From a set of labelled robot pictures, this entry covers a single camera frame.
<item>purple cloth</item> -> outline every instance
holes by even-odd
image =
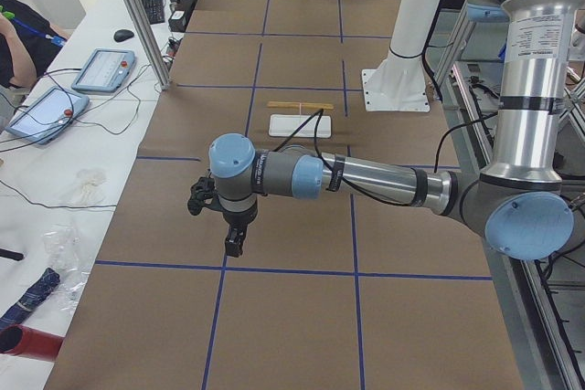
[[[20,300],[0,317],[0,331],[11,324],[22,323],[58,286],[59,275],[53,269],[46,269],[37,282],[30,287]]]

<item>red cylinder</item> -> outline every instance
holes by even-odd
[[[0,353],[24,356],[42,361],[55,361],[63,337],[13,324],[0,332]]]

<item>blue lanyard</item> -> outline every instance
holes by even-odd
[[[44,32],[40,32],[39,30],[27,25],[26,23],[21,22],[17,18],[13,18],[11,21],[16,23],[17,25],[23,27],[24,29],[27,29],[31,33],[35,34],[36,36],[50,40],[50,42],[55,46],[63,47],[63,46],[65,46],[65,43],[67,42],[67,40],[63,37],[50,36],[49,34],[45,34]]]

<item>person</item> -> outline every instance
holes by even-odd
[[[0,6],[16,19],[9,20],[0,14],[0,85],[31,88],[61,50],[61,46],[41,35],[60,39],[69,36],[17,0],[0,0]]]

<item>white desk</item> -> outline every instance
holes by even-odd
[[[142,65],[147,65],[138,37],[122,43],[112,39],[117,29],[134,30],[133,23],[122,0],[99,0],[81,22],[67,45],[60,51],[49,70],[81,68],[96,47],[133,50],[137,61],[130,79],[135,78]],[[172,35],[167,24],[152,26],[159,47]],[[69,88],[77,72],[55,75],[54,78]],[[27,103],[32,102],[54,83],[42,79],[33,89]],[[64,194],[76,184],[76,174],[81,170],[101,169],[106,176],[99,188],[104,194],[101,205],[115,205],[120,198],[128,174],[133,165],[136,149],[144,136],[148,122],[158,99],[157,86],[151,68],[134,83],[132,91],[142,101],[137,119],[121,135],[113,136],[97,126],[74,123],[55,141],[46,146],[31,145],[8,153],[0,153],[5,163],[0,167],[0,179],[25,193],[31,200],[47,205],[66,204]],[[110,96],[90,95],[91,106],[96,106]],[[137,100],[127,92],[115,100],[90,111],[82,121],[104,124],[119,131],[132,119]],[[0,151],[24,144],[23,141],[5,142],[11,139],[7,133],[0,135]],[[24,291],[32,285],[48,265],[48,254],[42,236],[55,225],[72,226],[79,232],[80,255],[86,266],[91,266],[113,215],[111,209],[73,211],[46,209],[32,206],[20,195],[0,187],[0,248],[25,254],[25,259],[14,262],[0,258],[0,314],[4,313]],[[63,335],[67,331],[72,312],[62,311],[63,297],[49,296],[26,321],[41,331]],[[43,388],[52,363],[26,358],[0,355],[0,388],[35,390]]]

